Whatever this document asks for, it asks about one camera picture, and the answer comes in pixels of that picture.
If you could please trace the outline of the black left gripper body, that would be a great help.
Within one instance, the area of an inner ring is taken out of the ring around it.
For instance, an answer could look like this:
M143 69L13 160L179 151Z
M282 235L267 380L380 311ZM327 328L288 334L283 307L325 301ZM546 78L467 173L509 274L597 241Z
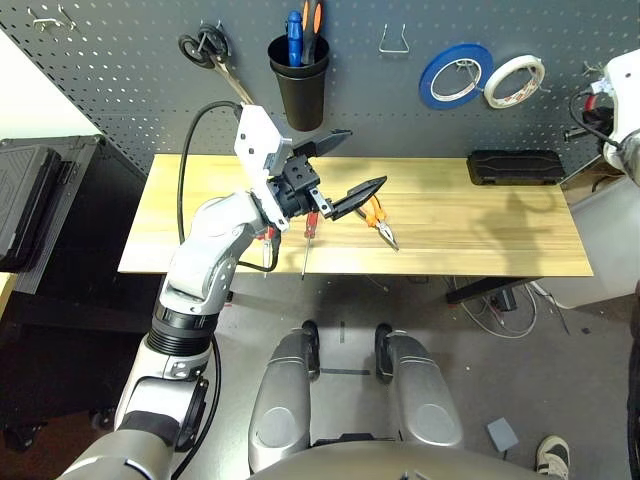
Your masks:
M304 155L290 157L280 175L267 181L277 205L287 219L308 213L328 218L334 211L319 191L320 177Z

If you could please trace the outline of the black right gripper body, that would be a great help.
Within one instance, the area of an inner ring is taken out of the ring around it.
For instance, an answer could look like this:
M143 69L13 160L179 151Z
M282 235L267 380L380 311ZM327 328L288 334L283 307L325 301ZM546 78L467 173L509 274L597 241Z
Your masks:
M585 130L597 131L610 136L613 130L614 109L612 107L595 107L582 112Z

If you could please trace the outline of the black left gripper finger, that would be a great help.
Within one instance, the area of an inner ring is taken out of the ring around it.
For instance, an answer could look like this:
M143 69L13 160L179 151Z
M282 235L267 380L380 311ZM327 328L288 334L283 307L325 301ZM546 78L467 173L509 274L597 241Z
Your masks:
M314 137L293 147L294 156L321 157L353 135L349 129L334 129L322 137Z
M377 193L386 181L387 177L381 176L367 180L351 188L344 198L331 204L331 209L327 217L331 220L338 220L359 209Z

